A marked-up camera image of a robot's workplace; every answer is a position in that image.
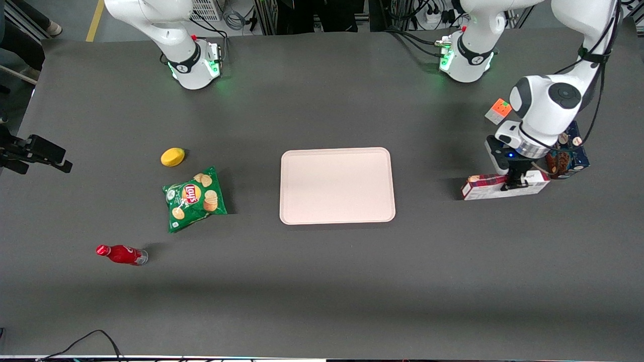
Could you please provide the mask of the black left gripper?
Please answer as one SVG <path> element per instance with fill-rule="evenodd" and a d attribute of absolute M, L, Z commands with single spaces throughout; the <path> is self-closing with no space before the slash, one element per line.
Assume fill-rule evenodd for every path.
<path fill-rule="evenodd" d="M 493 135 L 486 137 L 485 146 L 492 163 L 500 175 L 509 175 L 509 178 L 523 178 L 530 170 L 530 159 L 510 148 Z M 516 190 L 529 187 L 525 179 L 509 179 L 505 182 L 505 190 Z"/>

